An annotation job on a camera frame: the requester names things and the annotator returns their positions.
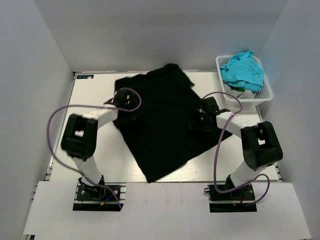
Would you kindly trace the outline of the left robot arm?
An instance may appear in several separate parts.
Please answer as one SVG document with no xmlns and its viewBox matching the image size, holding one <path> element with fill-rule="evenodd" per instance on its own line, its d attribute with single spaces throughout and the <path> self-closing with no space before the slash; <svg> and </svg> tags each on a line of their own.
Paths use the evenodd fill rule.
<svg viewBox="0 0 320 240">
<path fill-rule="evenodd" d="M 142 105 L 141 96 L 134 89 L 122 87 L 114 97 L 94 110 L 80 115 L 71 114 L 61 140 L 61 149 L 72 158 L 76 171 L 81 174 L 80 185 L 88 189 L 94 199 L 105 196 L 104 176 L 99 171 L 94 153 L 97 147 L 98 130 L 104 125 L 120 120 L 119 112 L 131 114 Z"/>
</svg>

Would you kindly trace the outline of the black t-shirt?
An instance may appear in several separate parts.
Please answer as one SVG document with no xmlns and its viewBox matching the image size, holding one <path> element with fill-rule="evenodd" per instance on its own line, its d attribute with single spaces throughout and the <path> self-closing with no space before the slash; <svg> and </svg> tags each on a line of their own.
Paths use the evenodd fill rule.
<svg viewBox="0 0 320 240">
<path fill-rule="evenodd" d="M 131 88 L 141 97 L 134 112 L 119 112 L 114 125 L 148 183 L 182 167 L 216 146 L 221 129 L 211 132 L 189 126 L 201 98 L 177 64 L 115 81 L 115 90 Z"/>
</svg>

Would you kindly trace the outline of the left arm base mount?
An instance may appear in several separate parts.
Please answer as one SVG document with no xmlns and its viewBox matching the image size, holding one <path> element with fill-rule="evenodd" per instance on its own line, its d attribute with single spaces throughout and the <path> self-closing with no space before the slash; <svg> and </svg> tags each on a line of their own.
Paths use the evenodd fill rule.
<svg viewBox="0 0 320 240">
<path fill-rule="evenodd" d="M 113 193 L 106 188 L 100 190 L 100 192 L 92 192 L 78 183 L 72 210 L 78 212 L 120 212 L 121 208 L 114 195 L 123 207 L 126 197 L 126 184 L 112 183 L 109 187 Z"/>
</svg>

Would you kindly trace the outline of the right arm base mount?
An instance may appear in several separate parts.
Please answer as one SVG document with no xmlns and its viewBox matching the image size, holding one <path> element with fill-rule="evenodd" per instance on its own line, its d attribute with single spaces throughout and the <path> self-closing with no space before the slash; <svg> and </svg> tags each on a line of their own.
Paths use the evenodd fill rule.
<svg viewBox="0 0 320 240">
<path fill-rule="evenodd" d="M 210 213 L 254 213 L 257 212 L 254 189 L 248 185 L 228 193 L 218 193 L 213 184 L 204 188 L 208 195 Z"/>
</svg>

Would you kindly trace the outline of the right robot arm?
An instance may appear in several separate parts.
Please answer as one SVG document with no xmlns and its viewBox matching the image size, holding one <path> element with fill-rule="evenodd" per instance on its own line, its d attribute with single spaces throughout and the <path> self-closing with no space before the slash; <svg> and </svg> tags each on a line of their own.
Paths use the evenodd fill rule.
<svg viewBox="0 0 320 240">
<path fill-rule="evenodd" d="M 214 188 L 219 194 L 226 194 L 236 200 L 244 193 L 244 187 L 264 174 L 262 171 L 283 159 L 283 150 L 271 122 L 242 121 L 240 109 L 220 109 L 214 97 L 203 98 L 200 108 L 189 120 L 189 129 L 218 135 L 213 163 Z M 217 165 L 224 133 L 229 132 L 241 140 L 243 161 L 225 180 L 225 189 L 217 185 Z"/>
</svg>

